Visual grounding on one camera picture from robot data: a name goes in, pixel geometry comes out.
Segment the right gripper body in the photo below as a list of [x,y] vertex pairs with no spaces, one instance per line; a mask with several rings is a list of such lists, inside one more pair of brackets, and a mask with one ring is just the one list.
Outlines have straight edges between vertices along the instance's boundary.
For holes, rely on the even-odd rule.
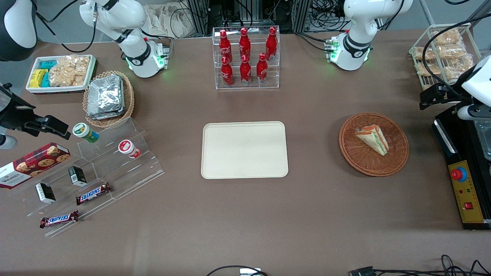
[[33,130],[36,126],[35,105],[11,92],[12,84],[1,84],[0,124],[10,130]]

